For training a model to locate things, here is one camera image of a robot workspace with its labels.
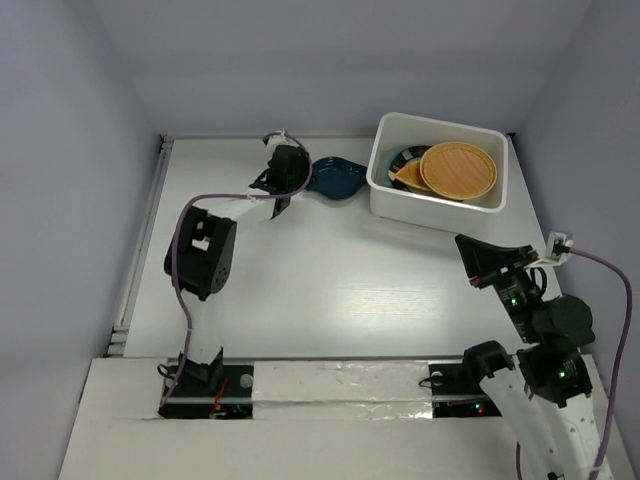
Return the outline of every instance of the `purple cable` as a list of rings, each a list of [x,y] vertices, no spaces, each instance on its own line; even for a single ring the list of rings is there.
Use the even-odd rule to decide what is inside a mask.
[[[604,265],[605,267],[613,270],[622,283],[624,283],[624,289],[627,294],[627,308],[624,315],[624,324],[622,326],[622,334],[620,335],[620,342],[618,343],[618,350],[616,351],[615,359],[613,360],[613,369],[611,370],[611,388],[609,389],[609,406],[607,407],[607,416],[604,422],[604,431],[602,432],[602,441],[600,442],[600,448],[598,449],[598,455],[596,456],[596,461],[593,465],[593,470],[589,474],[589,480],[596,480],[598,478],[598,474],[600,473],[600,466],[604,463],[604,458],[607,455],[607,446],[609,445],[609,437],[611,436],[611,427],[613,426],[613,411],[616,404],[616,393],[618,390],[618,373],[620,372],[620,363],[622,362],[622,353],[624,352],[624,346],[627,342],[627,337],[629,336],[629,329],[631,327],[631,314],[633,312],[633,292],[631,290],[631,282],[629,281],[629,277],[625,275],[625,273],[620,270],[613,263],[605,260],[604,258],[598,257],[597,255],[593,255],[588,252],[584,252],[582,250],[578,250],[576,248],[572,248],[570,253],[577,255],[579,257],[588,258],[589,260],[593,260],[600,265]]]
[[[262,138],[262,141],[265,142],[266,144],[266,142],[271,137],[276,135],[283,135],[285,138],[287,138],[288,140],[291,140],[296,145],[298,145],[298,147],[300,147],[306,153],[307,159],[309,160],[309,173],[304,183],[300,186],[300,188],[298,188],[294,192],[283,193],[279,195],[252,195],[251,198],[255,198],[258,200],[274,200],[274,199],[277,200],[282,198],[291,198],[294,195],[297,195],[298,193],[302,192],[305,188],[307,188],[307,185],[309,185],[309,182],[311,181],[311,177],[313,176],[313,163],[311,161],[311,155],[309,154],[309,151],[306,149],[306,147],[302,143],[300,143],[298,139],[282,131],[282,132],[269,133]],[[196,197],[193,197],[191,200],[187,202],[187,204],[182,209],[180,216],[178,217],[178,222],[176,223],[176,229],[173,232],[173,238],[171,240],[171,280],[173,282],[173,288],[176,292],[176,297],[178,298],[178,303],[180,304],[180,308],[182,308],[182,311],[184,312],[184,315],[187,320],[187,334],[184,337],[184,347],[182,348],[183,349],[182,358],[180,359],[180,363],[178,364],[178,369],[176,370],[176,374],[173,376],[173,380],[171,382],[171,385],[169,386],[169,389],[167,390],[167,393],[160,400],[160,407],[164,406],[164,404],[167,402],[167,400],[175,390],[176,386],[178,385],[178,380],[180,379],[180,376],[182,375],[182,372],[184,371],[184,367],[187,363],[187,355],[189,353],[189,346],[191,345],[191,334],[193,332],[193,318],[191,317],[191,312],[189,312],[189,309],[187,308],[187,305],[184,302],[184,299],[182,298],[182,292],[180,291],[180,284],[178,281],[178,263],[177,263],[178,238],[180,237],[180,230],[182,228],[182,223],[184,222],[184,218],[186,217],[187,212],[193,206],[193,204],[195,204],[196,202],[199,202],[200,200],[208,200],[212,198],[231,198],[231,199],[243,200],[248,198],[248,195],[244,193],[206,193],[203,195],[198,195]]]
[[[469,403],[486,402],[487,400],[491,400],[491,399],[487,395],[485,395],[483,397],[467,398],[465,400],[451,400],[451,401],[447,402],[447,405],[448,406],[467,405]]]
[[[516,442],[516,475],[518,476],[518,480],[522,480],[522,466],[520,462],[521,451],[522,447],[520,446],[520,442]]]

